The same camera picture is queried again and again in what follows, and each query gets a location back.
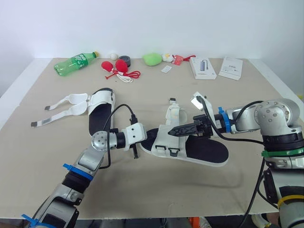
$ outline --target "red tag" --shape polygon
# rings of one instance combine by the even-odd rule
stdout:
[[[172,64],[180,65],[183,59],[184,58],[182,56],[174,56],[174,60],[172,61]]]

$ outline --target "product box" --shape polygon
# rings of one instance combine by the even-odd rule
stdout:
[[[218,75],[239,80],[242,75],[243,61],[236,58],[225,57]]]
[[[208,58],[191,57],[190,65],[195,79],[215,79],[217,77]]]

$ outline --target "slipper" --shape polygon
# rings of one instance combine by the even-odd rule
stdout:
[[[175,137],[168,134],[173,127],[187,121],[184,110],[179,108],[175,100],[174,102],[174,106],[170,105],[168,108],[166,125],[149,130],[147,140],[141,142],[141,148],[158,157],[214,167],[225,165],[228,161],[228,150],[222,143],[194,135]]]
[[[92,136],[98,131],[108,131],[113,128],[113,115],[108,121],[105,129],[104,124],[114,110],[115,94],[110,88],[102,88],[91,96],[89,101],[89,132]]]
[[[54,105],[49,105],[45,107],[45,110],[50,111],[55,109],[59,104],[68,101],[71,106],[68,110],[62,111],[56,115],[51,116],[45,120],[40,120],[36,122],[32,122],[32,127],[40,127],[51,123],[55,120],[58,120],[64,116],[68,115],[81,115],[86,110],[88,110],[89,114],[89,132],[90,135],[93,135],[95,132],[102,131],[104,128],[104,124],[114,110],[115,105],[115,94],[112,89],[110,88],[102,88],[91,96],[87,94],[70,94],[66,96],[58,103]],[[110,130],[113,128],[113,116],[108,121],[105,130]]]

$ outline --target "red pom pom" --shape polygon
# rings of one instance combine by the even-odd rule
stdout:
[[[101,67],[102,67],[104,70],[106,70],[106,71],[108,71],[108,72],[111,72],[111,70],[113,69],[113,64],[110,63],[109,61],[105,61],[105,62],[102,62],[102,63],[101,63]]]
[[[128,71],[128,66],[122,59],[116,61],[115,67],[119,72],[127,73]]]

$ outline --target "green toy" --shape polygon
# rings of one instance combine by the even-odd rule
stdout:
[[[147,64],[148,66],[155,66],[162,62],[162,56],[157,53],[150,53],[144,55],[142,58],[144,60],[144,63]]]

